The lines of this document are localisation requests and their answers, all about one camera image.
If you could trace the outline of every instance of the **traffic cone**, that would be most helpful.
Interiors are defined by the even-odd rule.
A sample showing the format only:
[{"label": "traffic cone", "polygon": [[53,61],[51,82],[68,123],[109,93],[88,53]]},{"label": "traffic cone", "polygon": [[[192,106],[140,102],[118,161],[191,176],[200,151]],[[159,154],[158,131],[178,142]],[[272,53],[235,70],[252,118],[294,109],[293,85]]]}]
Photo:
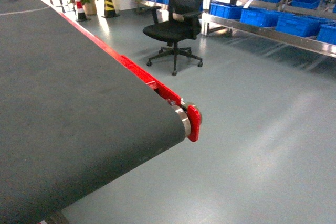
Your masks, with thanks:
[{"label": "traffic cone", "polygon": [[90,18],[87,18],[83,9],[82,2],[80,0],[76,0],[76,6],[77,6],[77,22],[81,21],[87,21],[90,20]]},{"label": "traffic cone", "polygon": [[119,15],[116,14],[112,0],[104,0],[104,16],[103,18],[115,18]]}]

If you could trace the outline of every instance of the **red and white cone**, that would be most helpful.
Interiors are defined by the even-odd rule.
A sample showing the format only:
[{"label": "red and white cone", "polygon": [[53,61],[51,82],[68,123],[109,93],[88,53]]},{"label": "red and white cone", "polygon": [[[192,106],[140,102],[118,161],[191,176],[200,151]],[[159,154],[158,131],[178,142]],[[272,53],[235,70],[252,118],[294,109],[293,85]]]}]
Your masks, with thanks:
[{"label": "red and white cone", "polygon": [[82,2],[80,0],[76,0],[76,5],[77,5],[77,22],[81,21],[87,21],[90,20],[90,18],[87,18],[83,9]]}]

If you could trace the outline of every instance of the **black conveyor belt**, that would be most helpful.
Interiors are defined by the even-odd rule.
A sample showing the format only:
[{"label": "black conveyor belt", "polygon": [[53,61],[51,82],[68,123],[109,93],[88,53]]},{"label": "black conveyor belt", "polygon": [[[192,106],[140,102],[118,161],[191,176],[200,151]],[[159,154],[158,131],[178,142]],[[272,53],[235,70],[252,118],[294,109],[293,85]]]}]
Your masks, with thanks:
[{"label": "black conveyor belt", "polygon": [[0,0],[1,224],[37,223],[184,139],[167,102],[44,7]]}]

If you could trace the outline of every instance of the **chair base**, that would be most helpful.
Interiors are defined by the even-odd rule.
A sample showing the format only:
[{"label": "chair base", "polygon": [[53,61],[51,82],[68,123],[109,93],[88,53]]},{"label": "chair base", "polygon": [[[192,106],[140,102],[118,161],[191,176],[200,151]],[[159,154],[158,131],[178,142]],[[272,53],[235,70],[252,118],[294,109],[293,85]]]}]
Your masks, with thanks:
[{"label": "chair base", "polygon": [[147,66],[150,67],[152,65],[152,60],[162,58],[162,57],[165,57],[165,56],[168,56],[168,55],[174,55],[174,71],[172,72],[173,76],[177,75],[177,71],[176,71],[177,55],[183,55],[183,56],[188,57],[188,58],[193,58],[193,59],[199,60],[198,66],[199,67],[203,66],[203,59],[199,56],[193,55],[191,53],[191,47],[178,48],[177,42],[174,43],[173,48],[171,48],[171,47],[161,47],[158,55],[155,55],[155,56],[148,59]]}]

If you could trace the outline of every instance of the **office chair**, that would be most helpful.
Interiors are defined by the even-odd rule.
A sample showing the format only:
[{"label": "office chair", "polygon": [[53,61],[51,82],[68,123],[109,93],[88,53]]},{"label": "office chair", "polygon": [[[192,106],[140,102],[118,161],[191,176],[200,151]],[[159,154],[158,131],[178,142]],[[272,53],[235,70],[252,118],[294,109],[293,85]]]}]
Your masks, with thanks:
[{"label": "office chair", "polygon": [[[154,25],[147,26],[143,29],[143,33],[147,36],[167,42],[169,47],[161,47],[159,54],[148,59],[147,66],[152,65],[152,60],[174,55],[174,71],[172,75],[177,74],[176,62],[177,55],[184,55],[188,58],[199,60],[198,66],[202,67],[203,59],[191,53],[191,47],[178,48],[179,41],[184,39],[196,39],[196,36],[201,32],[201,25],[198,20],[199,15],[202,13],[200,7],[203,0],[169,0],[168,21],[159,23],[157,19],[156,10],[160,9],[159,6],[150,8],[153,14]],[[182,15],[183,21],[176,20],[173,14]]]}]

